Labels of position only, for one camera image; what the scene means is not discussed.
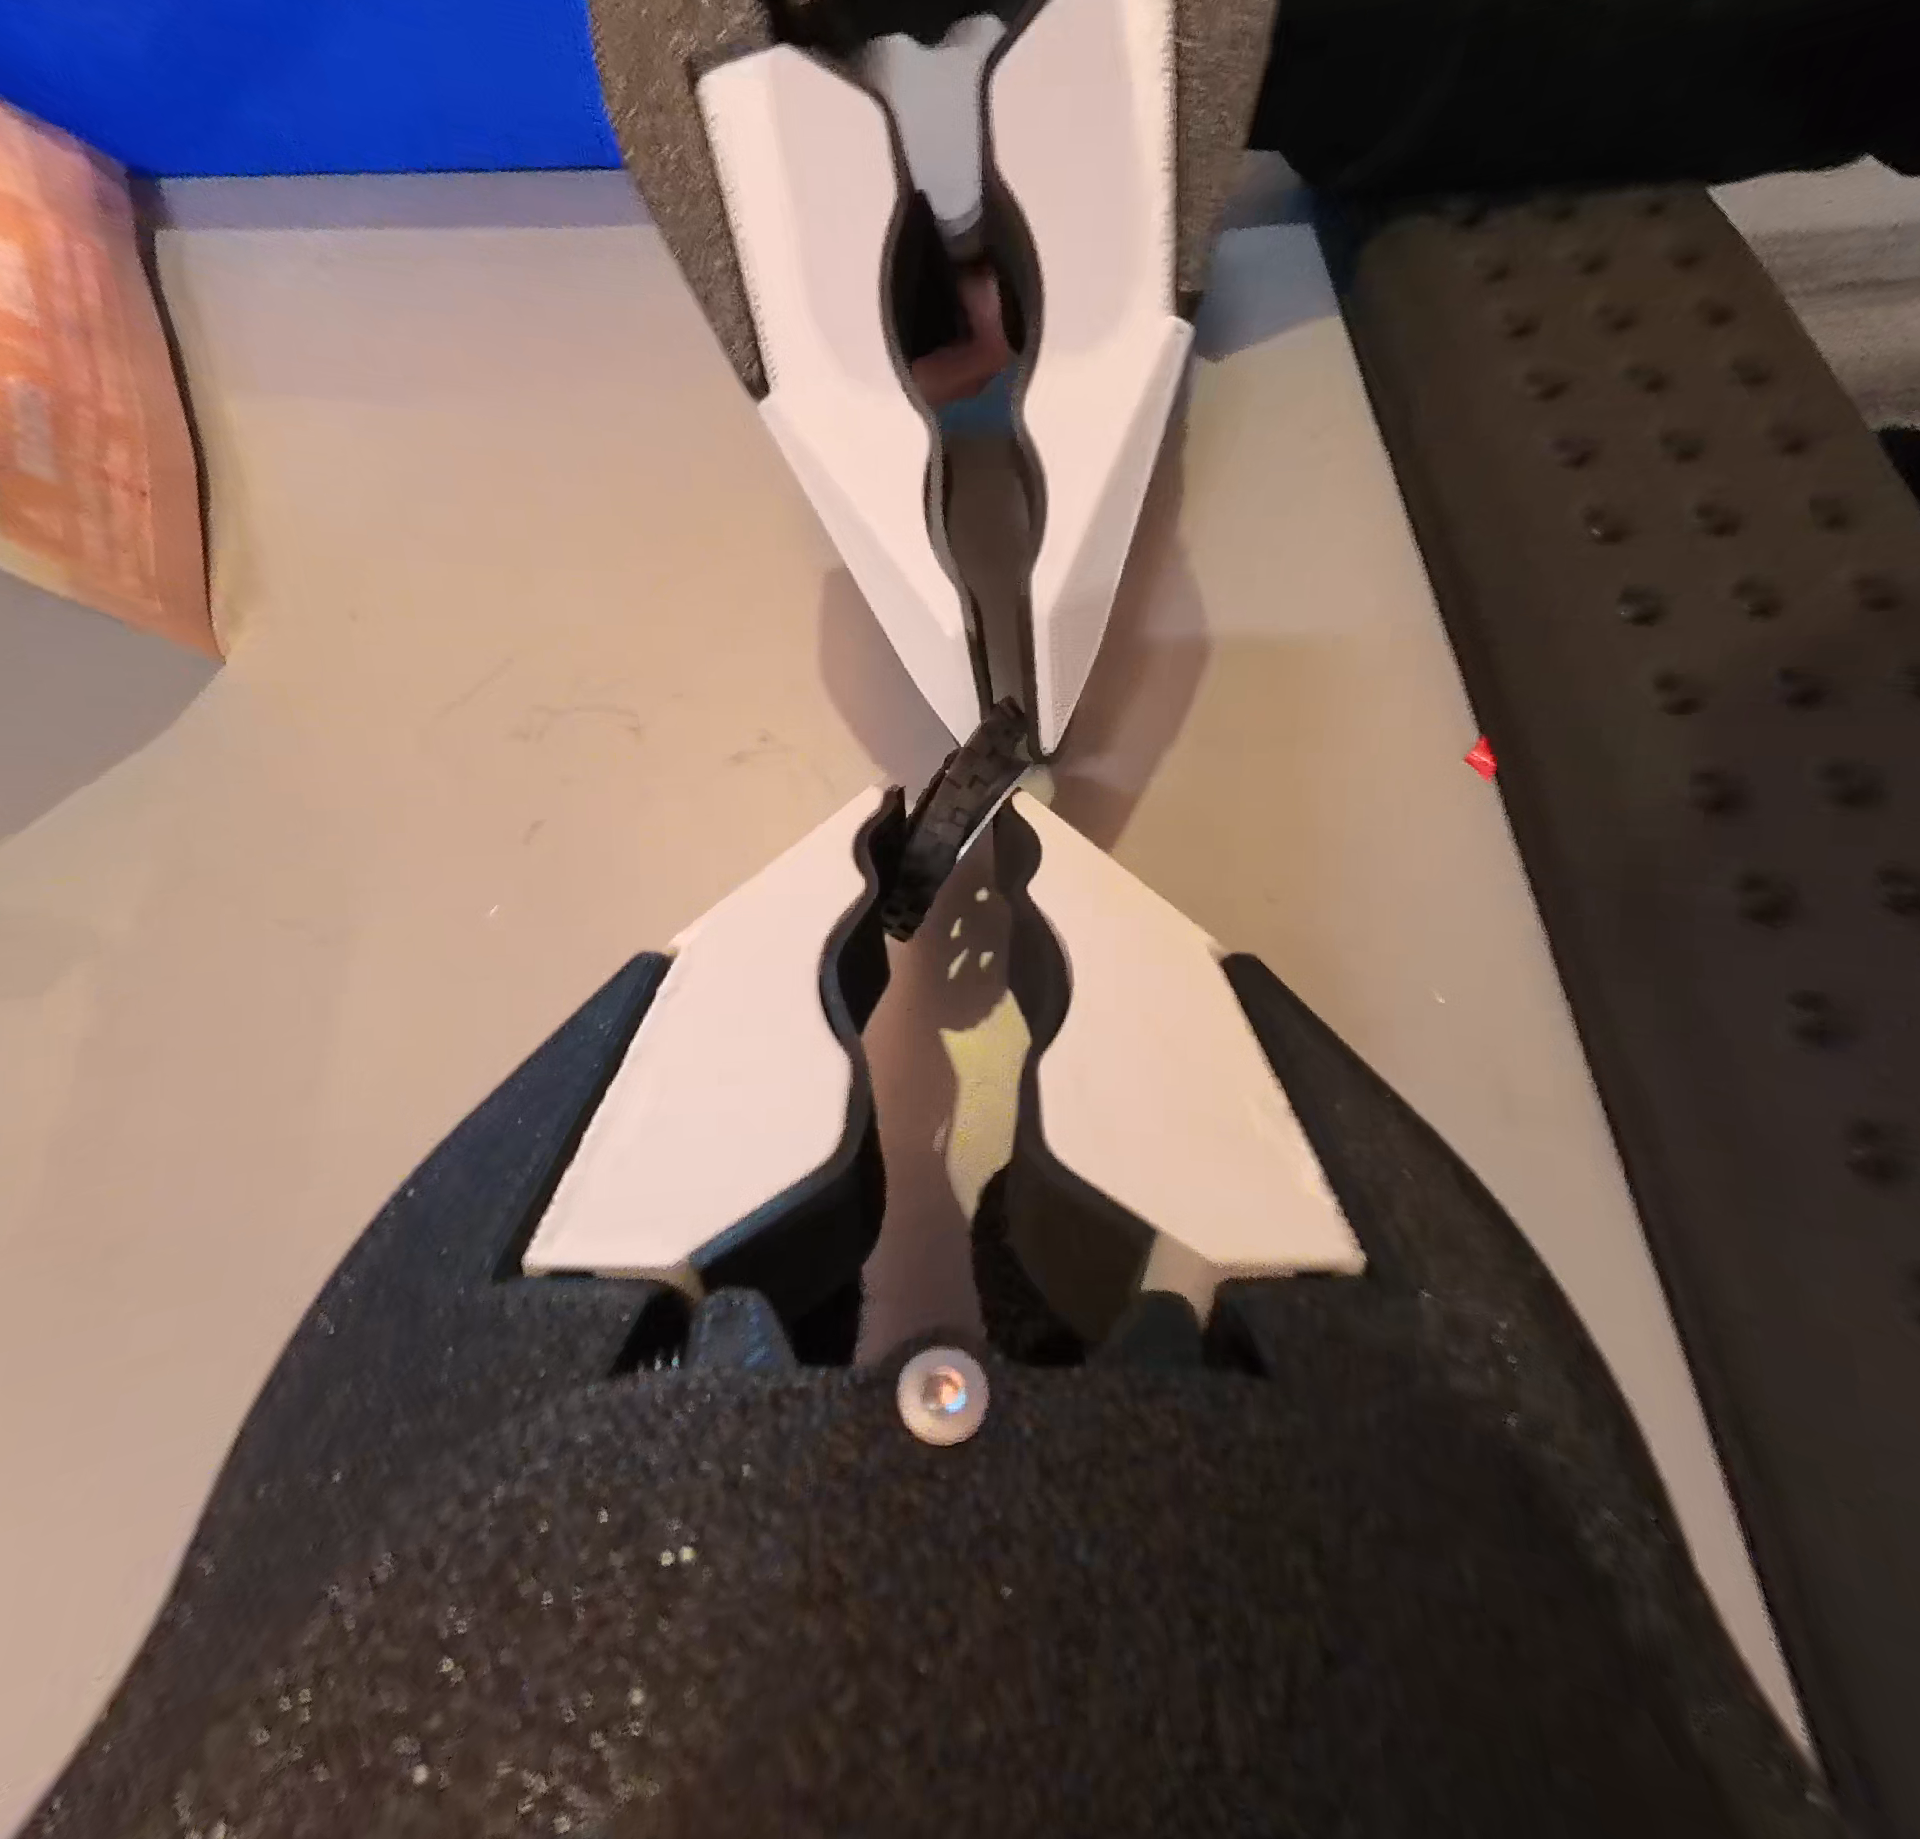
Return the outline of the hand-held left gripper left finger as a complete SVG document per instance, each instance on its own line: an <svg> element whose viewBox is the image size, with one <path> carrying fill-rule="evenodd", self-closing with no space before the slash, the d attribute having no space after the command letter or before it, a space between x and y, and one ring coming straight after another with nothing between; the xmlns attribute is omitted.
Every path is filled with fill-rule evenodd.
<svg viewBox="0 0 1920 1839"><path fill-rule="evenodd" d="M865 1033L909 805L869 787L681 931L589 1107L522 1273L752 1291L848 1363L886 1213Z"/></svg>

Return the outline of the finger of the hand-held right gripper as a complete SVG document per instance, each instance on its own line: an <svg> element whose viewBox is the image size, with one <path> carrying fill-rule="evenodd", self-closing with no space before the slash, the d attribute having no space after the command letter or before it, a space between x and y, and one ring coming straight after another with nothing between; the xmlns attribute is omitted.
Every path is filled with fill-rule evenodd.
<svg viewBox="0 0 1920 1839"><path fill-rule="evenodd" d="M696 100L764 365L758 409L847 571L953 737L982 721L977 623L939 527L943 449L894 323L909 194L889 108L793 46Z"/></svg>
<svg viewBox="0 0 1920 1839"><path fill-rule="evenodd" d="M1063 747L1188 371L1177 0L1037 0L988 64L982 146L1023 241L1014 421L1037 489L1023 673Z"/></svg>

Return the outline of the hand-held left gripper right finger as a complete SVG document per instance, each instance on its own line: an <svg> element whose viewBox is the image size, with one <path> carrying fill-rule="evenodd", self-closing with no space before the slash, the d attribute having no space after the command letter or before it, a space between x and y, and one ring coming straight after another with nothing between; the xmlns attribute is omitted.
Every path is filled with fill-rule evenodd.
<svg viewBox="0 0 1920 1839"><path fill-rule="evenodd" d="M972 1221L992 1345L1084 1363L1141 1323L1204 1339L1237 1285L1363 1277L1221 943L1031 795L997 813L992 851L1023 1035Z"/></svg>

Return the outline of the black toy wheel grey rim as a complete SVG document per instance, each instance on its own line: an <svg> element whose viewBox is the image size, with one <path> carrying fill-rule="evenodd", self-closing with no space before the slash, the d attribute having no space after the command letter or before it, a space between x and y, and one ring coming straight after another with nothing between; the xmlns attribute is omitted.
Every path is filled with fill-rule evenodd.
<svg viewBox="0 0 1920 1839"><path fill-rule="evenodd" d="M999 699L917 799L880 901L890 939L913 939L953 871L1040 761L1019 699Z"/></svg>

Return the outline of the person's right forearm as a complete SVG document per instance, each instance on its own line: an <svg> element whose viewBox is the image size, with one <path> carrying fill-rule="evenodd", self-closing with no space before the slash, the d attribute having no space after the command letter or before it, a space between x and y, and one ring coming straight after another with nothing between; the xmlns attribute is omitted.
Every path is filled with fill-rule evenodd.
<svg viewBox="0 0 1920 1839"><path fill-rule="evenodd" d="M1248 136L1334 196L1919 168L1919 0L1278 0Z"/></svg>

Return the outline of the blue plastic bin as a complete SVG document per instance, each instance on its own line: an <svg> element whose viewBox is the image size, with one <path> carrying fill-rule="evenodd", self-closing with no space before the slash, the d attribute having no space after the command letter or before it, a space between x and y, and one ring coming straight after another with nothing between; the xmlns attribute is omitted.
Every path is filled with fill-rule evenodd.
<svg viewBox="0 0 1920 1839"><path fill-rule="evenodd" d="M586 0L2 0L2 96L151 176L620 166Z"/></svg>

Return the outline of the black perforated mat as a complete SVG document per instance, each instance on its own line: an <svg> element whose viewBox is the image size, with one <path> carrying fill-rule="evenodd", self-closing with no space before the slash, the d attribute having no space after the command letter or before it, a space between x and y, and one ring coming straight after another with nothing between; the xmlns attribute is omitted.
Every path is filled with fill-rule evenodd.
<svg viewBox="0 0 1920 1839"><path fill-rule="evenodd" d="M1831 1791L1916 1835L1916 501L1702 190L1316 229Z"/></svg>

